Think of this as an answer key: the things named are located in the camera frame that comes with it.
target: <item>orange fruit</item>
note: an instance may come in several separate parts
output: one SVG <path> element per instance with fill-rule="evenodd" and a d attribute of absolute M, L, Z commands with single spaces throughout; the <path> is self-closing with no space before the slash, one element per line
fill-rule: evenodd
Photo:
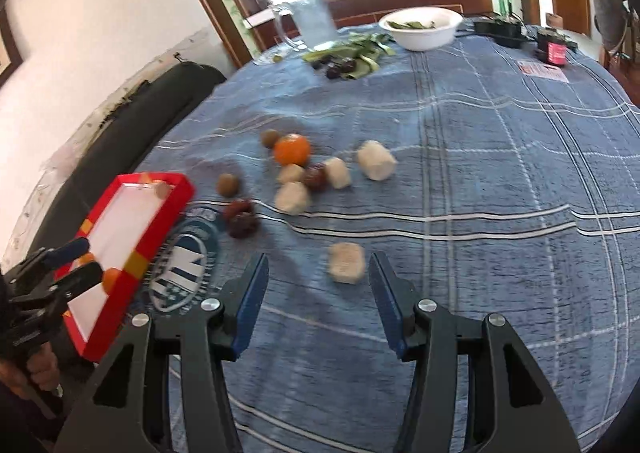
<path fill-rule="evenodd" d="M 102 288 L 107 293 L 107 296 L 111 294 L 119 275 L 120 269 L 115 267 L 111 267 L 102 273 Z"/>
<path fill-rule="evenodd" d="M 80 256 L 80 258 L 78 258 L 78 267 L 82 267 L 83 265 L 86 265 L 87 263 L 91 263 L 92 261 L 95 261 L 95 256 L 93 253 L 86 253 L 85 255 Z"/>
<path fill-rule="evenodd" d="M 304 166 L 311 155 L 311 145 L 306 137 L 290 133 L 280 138 L 273 147 L 273 158 L 281 165 Z"/>

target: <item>printed logo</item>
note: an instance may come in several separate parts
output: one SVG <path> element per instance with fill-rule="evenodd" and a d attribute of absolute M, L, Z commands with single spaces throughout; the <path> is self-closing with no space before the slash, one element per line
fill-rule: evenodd
<path fill-rule="evenodd" d="M 218 212 L 191 208 L 172 229 L 146 273 L 152 310 L 186 313 L 206 298 L 218 258 Z"/>

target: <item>silver screw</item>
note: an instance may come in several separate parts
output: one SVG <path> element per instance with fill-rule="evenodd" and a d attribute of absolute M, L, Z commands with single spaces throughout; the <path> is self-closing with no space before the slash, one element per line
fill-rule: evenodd
<path fill-rule="evenodd" d="M 202 310 L 206 310 L 207 312 L 217 310 L 218 308 L 220 308 L 220 300 L 216 298 L 207 298 L 202 303 L 200 303 L 200 307 L 202 308 Z"/>
<path fill-rule="evenodd" d="M 489 314 L 489 322 L 495 327 L 504 327 L 507 320 L 502 314 Z"/>
<path fill-rule="evenodd" d="M 418 301 L 418 308 L 423 312 L 433 312 L 438 308 L 438 304 L 433 299 L 421 299 Z"/>
<path fill-rule="evenodd" d="M 131 323 L 134 327 L 143 327 L 149 322 L 149 316 L 146 314 L 136 314 L 131 319 Z"/>

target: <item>glass mug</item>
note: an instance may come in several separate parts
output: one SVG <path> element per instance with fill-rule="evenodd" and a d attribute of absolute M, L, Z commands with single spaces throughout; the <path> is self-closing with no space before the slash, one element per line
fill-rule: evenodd
<path fill-rule="evenodd" d="M 298 0 L 272 5 L 276 32 L 294 50 L 324 50 L 338 40 L 334 19 L 324 0 Z M 293 41 L 284 32 L 282 16 L 291 14 L 302 41 Z"/>

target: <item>wooden floor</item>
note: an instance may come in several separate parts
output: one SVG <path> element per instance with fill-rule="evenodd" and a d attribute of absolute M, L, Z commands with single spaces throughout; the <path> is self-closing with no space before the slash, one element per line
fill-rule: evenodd
<path fill-rule="evenodd" d="M 609 72 L 622 84 L 631 101 L 640 106 L 640 63 L 626 69 L 621 68 L 617 60 L 613 60 Z"/>

